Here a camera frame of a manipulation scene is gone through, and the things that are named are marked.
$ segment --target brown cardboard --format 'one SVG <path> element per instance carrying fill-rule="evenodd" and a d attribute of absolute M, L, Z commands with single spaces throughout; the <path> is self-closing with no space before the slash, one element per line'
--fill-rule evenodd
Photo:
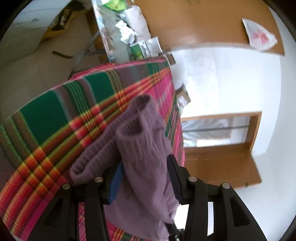
<path fill-rule="evenodd" d="M 227 182 L 233 188 L 261 183 L 257 167 L 249 150 L 219 150 L 211 147 L 209 152 L 192 154 L 185 148 L 185 167 L 190 175 L 205 183 L 220 185 Z"/>
<path fill-rule="evenodd" d="M 191 102 L 188 93 L 183 89 L 176 90 L 176 97 L 181 107 L 185 107 L 187 104 Z"/>
<path fill-rule="evenodd" d="M 167 57 L 167 60 L 170 63 L 170 65 L 174 65 L 176 63 L 176 60 L 171 53 L 167 53 L 166 57 Z"/>
<path fill-rule="evenodd" d="M 284 55 L 275 19 L 262 0 L 136 0 L 152 36 L 164 52 L 199 46 L 250 48 L 242 18 L 275 34 L 278 44 L 269 52 Z"/>

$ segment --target white paper with red print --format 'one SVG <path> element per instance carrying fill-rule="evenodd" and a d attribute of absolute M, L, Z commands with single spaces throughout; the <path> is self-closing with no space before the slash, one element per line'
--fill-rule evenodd
<path fill-rule="evenodd" d="M 268 32 L 260 24 L 245 18 L 242 21 L 249 37 L 250 45 L 253 48 L 259 51 L 266 51 L 277 44 L 275 35 Z"/>

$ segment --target small box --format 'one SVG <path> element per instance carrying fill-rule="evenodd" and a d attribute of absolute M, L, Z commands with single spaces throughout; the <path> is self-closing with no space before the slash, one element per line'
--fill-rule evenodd
<path fill-rule="evenodd" d="M 167 54 L 165 54 L 165 56 L 166 56 L 168 62 L 170 63 L 170 65 L 174 65 L 176 63 L 176 60 L 171 53 L 167 53 Z"/>
<path fill-rule="evenodd" d="M 146 42 L 144 40 L 131 44 L 130 47 L 135 59 L 144 59 L 150 57 Z"/>
<path fill-rule="evenodd" d="M 176 97 L 179 105 L 183 108 L 191 102 L 188 93 L 182 87 L 176 90 Z"/>

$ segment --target metal rod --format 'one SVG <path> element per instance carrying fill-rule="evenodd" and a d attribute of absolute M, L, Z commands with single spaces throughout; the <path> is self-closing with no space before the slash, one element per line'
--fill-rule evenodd
<path fill-rule="evenodd" d="M 85 56 L 86 52 L 89 50 L 90 46 L 93 44 L 93 42 L 96 40 L 96 38 L 100 35 L 100 30 L 98 30 L 95 35 L 93 35 L 93 37 L 91 38 L 89 44 L 84 48 L 82 54 L 80 54 L 80 56 L 77 58 L 76 64 L 73 66 L 72 71 L 69 75 L 69 78 L 72 77 L 72 75 L 75 73 L 75 70 L 80 62 L 80 60 L 82 59 L 83 56 Z"/>
<path fill-rule="evenodd" d="M 60 56 L 62 58 L 66 58 L 66 59 L 78 58 L 81 55 L 81 54 L 76 54 L 76 55 L 71 55 L 70 56 L 70 55 L 62 54 L 62 53 L 57 52 L 57 51 L 53 51 L 52 53 L 55 54 L 55 55 L 58 55 L 58 56 Z M 99 49 L 99 50 L 92 51 L 92 52 L 87 51 L 84 56 L 92 56 L 92 55 L 100 55 L 100 54 L 106 54 L 106 50 L 105 49 Z"/>
<path fill-rule="evenodd" d="M 222 131 L 222 130 L 232 130 L 232 129 L 243 129 L 248 128 L 247 126 L 231 126 L 231 127 L 220 127 L 220 128 L 212 128 L 212 129 L 196 129 L 196 130 L 182 130 L 183 132 L 205 132 L 205 131 Z"/>

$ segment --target pink green plaid blanket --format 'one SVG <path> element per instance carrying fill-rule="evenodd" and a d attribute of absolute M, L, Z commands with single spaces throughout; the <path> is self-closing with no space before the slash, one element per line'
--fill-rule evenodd
<path fill-rule="evenodd" d="M 183 139 L 172 75 L 163 58 L 99 66 L 51 89 L 0 126 L 0 217 L 26 241 L 57 190 L 71 182 L 77 157 L 122 113 L 148 93 L 166 123 L 173 153 L 184 164 Z M 86 240 L 80 205 L 81 241 Z M 138 240 L 108 223 L 110 239 Z"/>

